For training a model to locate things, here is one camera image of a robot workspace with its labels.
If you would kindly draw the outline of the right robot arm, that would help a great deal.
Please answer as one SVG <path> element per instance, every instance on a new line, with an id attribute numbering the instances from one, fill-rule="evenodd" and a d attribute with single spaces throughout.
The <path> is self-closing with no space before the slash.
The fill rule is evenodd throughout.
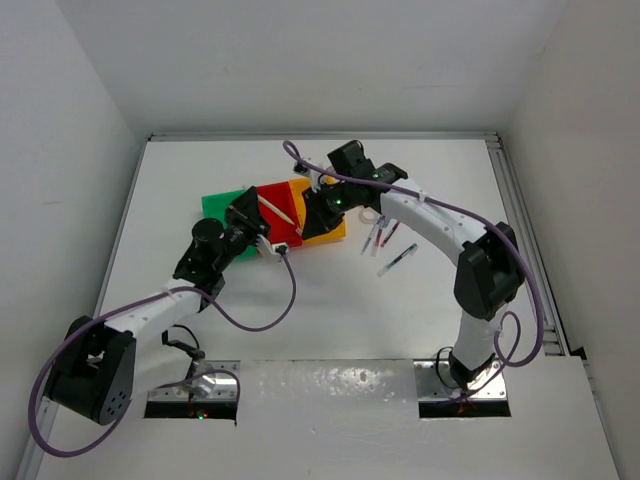
<path id="1" fill-rule="evenodd" d="M 298 159 L 296 173 L 311 186 L 303 193 L 306 216 L 303 239 L 337 228 L 344 214 L 368 207 L 397 220 L 442 252 L 456 269 L 454 297 L 462 315 L 448 363 L 454 385 L 465 389 L 495 356 L 497 314 L 503 312 L 524 282 L 510 247 L 513 229 L 504 222 L 485 226 L 468 213 L 436 206 L 409 175 L 392 163 L 375 166 L 358 140 L 328 155 L 324 169 Z"/>

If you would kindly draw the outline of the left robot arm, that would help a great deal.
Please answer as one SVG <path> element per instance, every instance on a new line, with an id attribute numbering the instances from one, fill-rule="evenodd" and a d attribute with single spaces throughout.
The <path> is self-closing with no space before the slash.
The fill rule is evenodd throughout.
<path id="1" fill-rule="evenodd" d="M 207 308 L 225 285 L 224 270 L 269 231 L 254 187 L 230 203 L 223 221 L 198 221 L 163 292 L 105 322 L 81 317 L 72 323 L 68 345 L 50 370 L 45 397 L 99 425 L 115 421 L 142 377 L 142 347 Z"/>

